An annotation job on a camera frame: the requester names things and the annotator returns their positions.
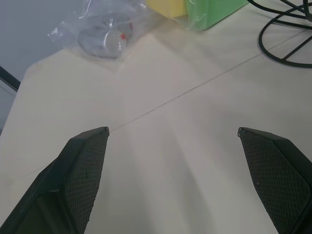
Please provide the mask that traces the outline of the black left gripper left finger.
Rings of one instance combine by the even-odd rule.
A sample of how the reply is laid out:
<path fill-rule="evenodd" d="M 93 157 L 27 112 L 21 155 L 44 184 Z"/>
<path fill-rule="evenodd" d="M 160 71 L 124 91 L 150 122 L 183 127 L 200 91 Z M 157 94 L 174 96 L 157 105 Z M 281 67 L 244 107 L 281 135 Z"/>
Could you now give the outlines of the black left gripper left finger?
<path fill-rule="evenodd" d="M 109 128 L 71 138 L 0 228 L 2 234 L 82 234 L 98 193 Z"/>

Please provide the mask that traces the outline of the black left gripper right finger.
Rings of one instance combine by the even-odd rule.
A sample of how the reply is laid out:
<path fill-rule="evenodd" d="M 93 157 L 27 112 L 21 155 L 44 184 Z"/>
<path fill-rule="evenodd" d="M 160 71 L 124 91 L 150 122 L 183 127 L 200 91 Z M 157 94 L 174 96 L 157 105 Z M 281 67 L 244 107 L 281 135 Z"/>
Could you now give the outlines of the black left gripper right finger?
<path fill-rule="evenodd" d="M 280 234 L 312 232 L 312 163 L 288 139 L 240 127 L 254 188 Z"/>

